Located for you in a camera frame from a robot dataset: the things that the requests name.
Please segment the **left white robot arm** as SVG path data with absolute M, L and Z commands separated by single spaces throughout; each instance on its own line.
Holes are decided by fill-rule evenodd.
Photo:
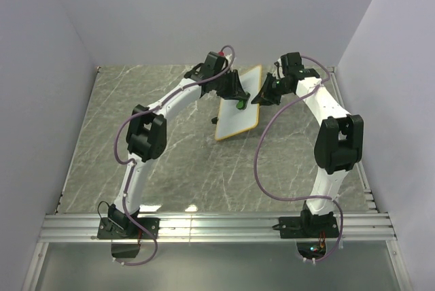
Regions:
M 220 97 L 215 119 L 215 140 L 222 141 L 257 127 L 259 106 L 252 101 L 260 91 L 261 66 L 244 74 L 237 70 L 212 69 L 199 63 L 187 71 L 180 83 L 147 107 L 137 105 L 123 123 L 128 130 L 128 158 L 121 189 L 108 207 L 107 219 L 122 238 L 132 237 L 144 227 L 138 219 L 146 177 L 167 147 L 167 125 L 190 104 L 214 90 Z

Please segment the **green whiteboard eraser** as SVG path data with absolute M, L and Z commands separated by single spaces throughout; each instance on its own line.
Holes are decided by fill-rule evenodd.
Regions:
M 239 100 L 236 107 L 239 110 L 244 110 L 247 107 L 247 103 L 248 103 L 247 100 Z

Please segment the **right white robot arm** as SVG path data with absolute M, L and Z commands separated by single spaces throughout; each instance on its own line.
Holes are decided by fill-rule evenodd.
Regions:
M 296 98 L 282 107 L 268 122 L 261 134 L 254 153 L 254 179 L 259 189 L 276 201 L 304 201 L 309 212 L 300 219 L 301 231 L 310 237 L 316 236 L 324 228 L 323 216 L 334 209 L 341 210 L 336 201 L 337 194 L 355 164 L 362 159 L 364 121 L 360 115 L 350 114 L 328 92 L 324 83 L 330 74 L 322 79 L 314 69 L 285 69 L 284 76 L 276 79 L 268 74 L 257 95 L 258 103 L 275 104 L 281 97 L 293 93 Z M 317 175 L 309 196 L 285 198 L 268 192 L 258 174 L 258 156 L 266 134 L 273 123 L 289 107 L 304 102 L 319 124 L 319 132 L 314 145 Z

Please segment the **orange framed whiteboard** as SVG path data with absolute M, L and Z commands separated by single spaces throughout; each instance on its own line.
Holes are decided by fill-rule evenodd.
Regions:
M 257 127 L 259 121 L 258 104 L 252 104 L 252 100 L 259 93 L 262 85 L 262 66 L 257 65 L 240 76 L 243 90 L 249 93 L 246 107 L 241 109 L 236 100 L 220 101 L 217 115 L 215 140 L 221 141 Z

